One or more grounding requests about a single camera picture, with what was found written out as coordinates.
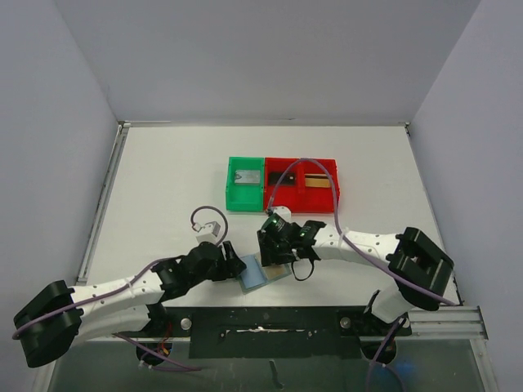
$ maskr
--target green box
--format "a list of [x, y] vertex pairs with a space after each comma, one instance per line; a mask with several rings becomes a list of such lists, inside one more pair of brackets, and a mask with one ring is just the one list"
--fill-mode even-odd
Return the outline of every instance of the green box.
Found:
[[[265, 159], [229, 157], [229, 171], [227, 174], [226, 205], [229, 211], [263, 211], [263, 184]], [[236, 184], [237, 170], [259, 170], [259, 184]]]

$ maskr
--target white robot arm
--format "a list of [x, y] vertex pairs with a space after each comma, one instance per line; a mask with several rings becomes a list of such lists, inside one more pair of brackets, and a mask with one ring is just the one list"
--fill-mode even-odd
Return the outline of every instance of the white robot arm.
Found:
[[[257, 232], [263, 265], [300, 259], [367, 263], [335, 227], [314, 220], [299, 226], [282, 216], [289, 219], [290, 211], [276, 208]], [[205, 225], [197, 235], [200, 244], [187, 255], [154, 261], [129, 278], [91, 286], [67, 287], [64, 281], [49, 284], [15, 316], [18, 329], [13, 337], [21, 341], [28, 365], [42, 366], [71, 345], [116, 332], [157, 336], [158, 324], [164, 326], [166, 320], [162, 302], [184, 296], [206, 279], [235, 278], [245, 270], [230, 242], [213, 243], [217, 231], [214, 225]], [[443, 294], [454, 263], [420, 230], [407, 228], [401, 235], [348, 230], [343, 234], [360, 253], [373, 258], [372, 264], [387, 265], [403, 280], [436, 297]], [[414, 306], [437, 310], [439, 301], [397, 279], [373, 296], [364, 314], [374, 316], [372, 323], [384, 325]]]

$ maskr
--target glass panel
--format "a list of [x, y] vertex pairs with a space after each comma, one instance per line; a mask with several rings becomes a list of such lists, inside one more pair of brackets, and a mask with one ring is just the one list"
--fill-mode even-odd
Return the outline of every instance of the glass panel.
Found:
[[[368, 363], [337, 357], [188, 360], [189, 344], [176, 343], [172, 357], [205, 367], [196, 373], [150, 372], [138, 368], [134, 347], [125, 342], [90, 342], [58, 361], [52, 392], [173, 391], [363, 391]], [[392, 367], [408, 392], [483, 391], [469, 341], [398, 341]], [[401, 391], [397, 379], [376, 367], [373, 392]]]

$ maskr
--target red tray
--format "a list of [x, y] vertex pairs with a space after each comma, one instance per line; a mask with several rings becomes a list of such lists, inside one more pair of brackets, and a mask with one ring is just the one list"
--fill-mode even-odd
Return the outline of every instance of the red tray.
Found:
[[[336, 197], [340, 199], [340, 188], [337, 182], [337, 168], [334, 159], [316, 159], [325, 166], [334, 180]], [[263, 208], [267, 209], [274, 185], [269, 185], [269, 174], [283, 172], [296, 158], [265, 158], [265, 186], [263, 191]], [[286, 206], [291, 212], [330, 213], [334, 212], [333, 191], [330, 188], [313, 188], [305, 186], [305, 174], [324, 174], [312, 162], [300, 162], [291, 172], [296, 176], [294, 185], [281, 185], [275, 196], [274, 206]]]

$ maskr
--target white table surface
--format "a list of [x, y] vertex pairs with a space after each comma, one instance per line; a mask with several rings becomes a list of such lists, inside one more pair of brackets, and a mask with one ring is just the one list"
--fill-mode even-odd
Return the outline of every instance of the white table surface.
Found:
[[[131, 127], [101, 226], [87, 284], [141, 270], [196, 246], [190, 213], [211, 204], [226, 212], [230, 156], [334, 158], [341, 188], [340, 221], [350, 229], [401, 233], [410, 225], [441, 244], [403, 127]], [[258, 252], [263, 213], [226, 212], [227, 237], [239, 256]], [[295, 215], [333, 223], [330, 215]], [[219, 220], [200, 212], [197, 221]], [[296, 264], [308, 274], [308, 261]], [[374, 267], [319, 261], [310, 279], [292, 275], [249, 294], [235, 280], [204, 282], [180, 306], [366, 305], [392, 281]], [[451, 282], [445, 297], [457, 302]]]

